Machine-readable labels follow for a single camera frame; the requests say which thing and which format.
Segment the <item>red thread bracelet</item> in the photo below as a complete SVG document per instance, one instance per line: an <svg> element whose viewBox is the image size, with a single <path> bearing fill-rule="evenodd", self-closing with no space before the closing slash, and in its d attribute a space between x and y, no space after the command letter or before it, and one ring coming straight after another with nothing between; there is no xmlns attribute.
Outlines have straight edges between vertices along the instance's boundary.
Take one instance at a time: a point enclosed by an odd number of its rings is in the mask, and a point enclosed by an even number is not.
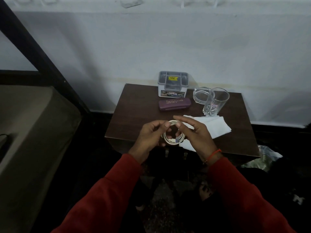
<svg viewBox="0 0 311 233"><path fill-rule="evenodd" d="M221 152L221 149L214 151L210 156L208 156L208 158L204 161L204 164L206 164L218 152Z"/></svg>

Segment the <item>wooden table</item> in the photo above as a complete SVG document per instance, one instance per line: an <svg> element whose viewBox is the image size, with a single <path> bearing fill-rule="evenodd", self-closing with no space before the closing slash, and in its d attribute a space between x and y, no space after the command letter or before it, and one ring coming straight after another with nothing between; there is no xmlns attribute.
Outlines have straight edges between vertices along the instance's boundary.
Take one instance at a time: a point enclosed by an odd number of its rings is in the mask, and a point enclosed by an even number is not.
<svg viewBox="0 0 311 233"><path fill-rule="evenodd" d="M173 115L204 116L203 105L193 100L192 93L193 90L187 90L186 97L192 102L190 108L161 111L158 102L166 98L158 96L158 87L126 84L105 137L115 150L126 153L145 123L159 119L172 120ZM229 160L240 165L259 157L256 138L241 93L230 93L230 99L219 116L224 117L232 131L214 141Z"/></svg>

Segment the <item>purple eyeglass case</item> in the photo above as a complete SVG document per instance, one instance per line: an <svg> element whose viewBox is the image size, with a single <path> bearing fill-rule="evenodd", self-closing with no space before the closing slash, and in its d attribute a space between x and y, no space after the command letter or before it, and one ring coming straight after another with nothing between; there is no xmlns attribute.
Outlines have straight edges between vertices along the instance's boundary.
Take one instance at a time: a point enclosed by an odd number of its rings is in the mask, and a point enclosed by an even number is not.
<svg viewBox="0 0 311 233"><path fill-rule="evenodd" d="M189 108L191 100L189 98L176 98L159 101L159 108L162 111L179 110Z"/></svg>

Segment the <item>person's right hand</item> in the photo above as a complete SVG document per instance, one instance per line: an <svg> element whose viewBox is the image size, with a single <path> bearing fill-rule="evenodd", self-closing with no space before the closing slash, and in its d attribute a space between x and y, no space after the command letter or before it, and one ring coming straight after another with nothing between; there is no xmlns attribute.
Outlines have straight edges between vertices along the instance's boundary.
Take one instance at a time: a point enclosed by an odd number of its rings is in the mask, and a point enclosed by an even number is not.
<svg viewBox="0 0 311 233"><path fill-rule="evenodd" d="M181 132L184 133L202 161L205 161L208 156L218 149L205 124L184 116L174 115L173 118L180 121L176 124L179 129L176 136L179 136ZM193 126L194 130L188 128L182 122Z"/></svg>

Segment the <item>transparent plastic bag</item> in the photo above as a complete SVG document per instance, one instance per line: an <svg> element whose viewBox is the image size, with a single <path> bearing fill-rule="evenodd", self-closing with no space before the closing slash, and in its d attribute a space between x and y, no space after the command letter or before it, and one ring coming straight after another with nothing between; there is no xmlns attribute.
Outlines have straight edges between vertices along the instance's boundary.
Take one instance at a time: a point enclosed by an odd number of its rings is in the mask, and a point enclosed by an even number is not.
<svg viewBox="0 0 311 233"><path fill-rule="evenodd" d="M259 168L265 172L268 172L272 163L283 157L278 152L274 152L272 149L265 145L258 145L258 149L261 157L258 159L254 159L246 164L243 164L241 165L241 167Z"/></svg>

